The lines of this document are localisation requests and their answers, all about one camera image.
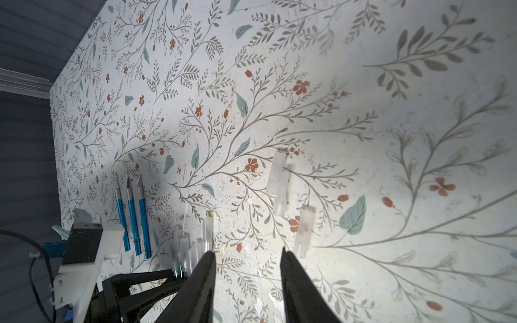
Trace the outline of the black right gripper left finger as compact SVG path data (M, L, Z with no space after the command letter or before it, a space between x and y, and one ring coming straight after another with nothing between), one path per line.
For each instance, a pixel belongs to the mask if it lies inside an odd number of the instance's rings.
M156 322L213 322L216 256L206 252Z

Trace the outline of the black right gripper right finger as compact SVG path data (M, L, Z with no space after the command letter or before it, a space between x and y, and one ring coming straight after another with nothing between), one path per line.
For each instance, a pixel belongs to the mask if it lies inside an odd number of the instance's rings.
M286 322L340 322L293 252L282 250L280 269Z

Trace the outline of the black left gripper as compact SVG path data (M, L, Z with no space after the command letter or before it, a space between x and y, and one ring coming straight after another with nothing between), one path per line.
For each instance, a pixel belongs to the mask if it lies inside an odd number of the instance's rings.
M131 294L132 286L159 280L164 282ZM94 290L84 322L140 322L155 303L177 293L185 281L171 269L109 277L101 292Z

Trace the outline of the clear plastic knife cap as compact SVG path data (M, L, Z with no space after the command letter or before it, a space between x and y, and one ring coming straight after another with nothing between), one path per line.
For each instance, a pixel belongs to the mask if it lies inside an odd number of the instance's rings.
M273 156L271 169L267 181L266 191L271 195L276 195L278 186L280 185L280 176L285 166L286 154L276 151Z

